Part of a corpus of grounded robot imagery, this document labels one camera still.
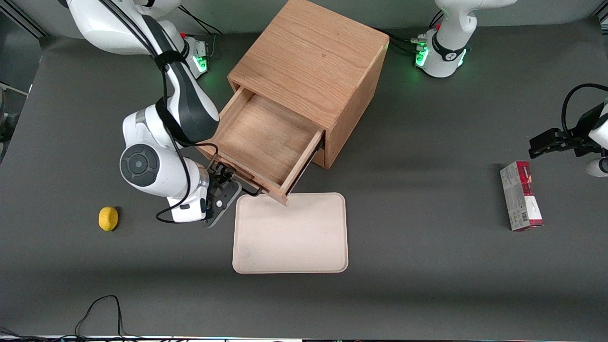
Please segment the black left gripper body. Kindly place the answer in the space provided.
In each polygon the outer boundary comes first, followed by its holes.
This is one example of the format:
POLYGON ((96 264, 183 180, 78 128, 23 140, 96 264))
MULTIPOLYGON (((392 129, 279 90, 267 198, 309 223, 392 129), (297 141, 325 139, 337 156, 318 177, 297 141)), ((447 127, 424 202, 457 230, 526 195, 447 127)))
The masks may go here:
POLYGON ((597 142, 595 142, 589 136, 591 130, 595 128, 599 121, 601 121, 602 115, 605 115, 607 106, 606 103, 600 103, 597 106, 586 111, 580 119, 578 119, 575 128, 571 130, 571 134, 575 139, 575 156, 582 157, 586 154, 601 154, 605 156, 604 148, 597 142))

